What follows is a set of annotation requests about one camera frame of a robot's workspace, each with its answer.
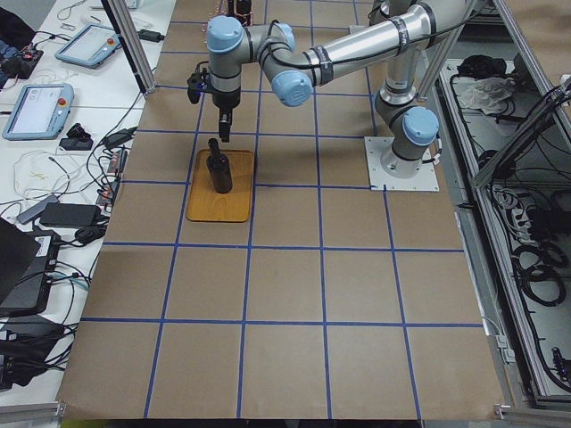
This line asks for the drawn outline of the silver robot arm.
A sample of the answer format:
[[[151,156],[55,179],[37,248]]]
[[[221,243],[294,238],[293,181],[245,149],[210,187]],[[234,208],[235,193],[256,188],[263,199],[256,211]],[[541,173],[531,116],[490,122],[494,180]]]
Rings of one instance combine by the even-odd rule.
[[[190,103],[211,95],[219,109],[219,137],[228,142],[233,110],[241,97],[242,67],[257,63],[277,99],[287,107],[305,103],[316,86],[324,86],[381,61],[387,74],[375,108],[393,133],[380,157],[389,175],[414,177],[438,135],[435,114],[416,104],[415,72],[422,51],[441,43],[463,26],[472,12],[466,1],[395,1],[384,21],[307,50],[294,51],[294,33],[285,23],[244,27],[234,17],[216,16],[206,30],[209,59],[187,81]]]

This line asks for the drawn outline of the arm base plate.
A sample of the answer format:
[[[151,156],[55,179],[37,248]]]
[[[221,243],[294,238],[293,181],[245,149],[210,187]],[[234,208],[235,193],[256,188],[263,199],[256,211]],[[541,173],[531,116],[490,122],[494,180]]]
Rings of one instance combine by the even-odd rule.
[[[438,192],[435,162],[425,150],[421,160],[402,160],[393,152],[392,137],[364,138],[369,188],[372,191]]]

